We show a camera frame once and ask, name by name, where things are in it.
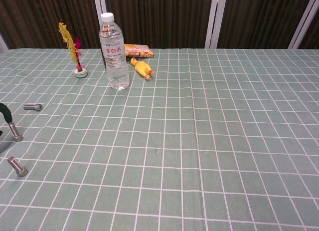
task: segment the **white bottle cap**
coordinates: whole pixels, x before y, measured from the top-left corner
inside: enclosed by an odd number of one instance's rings
[[[101,20],[102,22],[112,22],[114,21],[114,15],[111,12],[106,12],[101,14]]]

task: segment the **water bottle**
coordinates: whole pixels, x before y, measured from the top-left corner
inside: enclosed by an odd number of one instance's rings
[[[100,29],[100,43],[110,86],[123,90],[130,84],[123,34],[114,22],[113,13],[103,13],[101,19],[103,24]]]

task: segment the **bottle label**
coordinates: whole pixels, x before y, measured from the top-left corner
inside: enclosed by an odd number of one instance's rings
[[[123,56],[123,54],[125,54],[124,41],[120,40],[111,44],[103,44],[102,52],[105,58],[119,58],[120,56]]]

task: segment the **brown curtain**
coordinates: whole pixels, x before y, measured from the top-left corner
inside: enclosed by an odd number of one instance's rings
[[[211,0],[106,0],[125,43],[202,48]]]
[[[319,49],[319,9],[315,14],[299,49]]]
[[[10,49],[65,48],[59,22],[82,48],[99,47],[94,0],[0,0],[0,32]]]
[[[226,0],[218,48],[288,48],[309,0]]]

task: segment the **metal bolt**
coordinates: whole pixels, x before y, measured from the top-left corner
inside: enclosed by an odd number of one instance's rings
[[[40,111],[42,110],[43,106],[41,104],[35,104],[35,105],[24,105],[23,108],[25,110],[36,110]]]
[[[28,170],[26,167],[23,167],[16,159],[15,157],[10,157],[7,159],[8,163],[15,169],[16,174],[19,177],[24,177],[28,173]]]
[[[15,124],[13,124],[12,122],[8,123],[9,128],[11,129],[11,132],[13,134],[13,139],[16,142],[19,142],[21,140],[23,140],[23,136],[20,135],[19,131],[17,130]]]

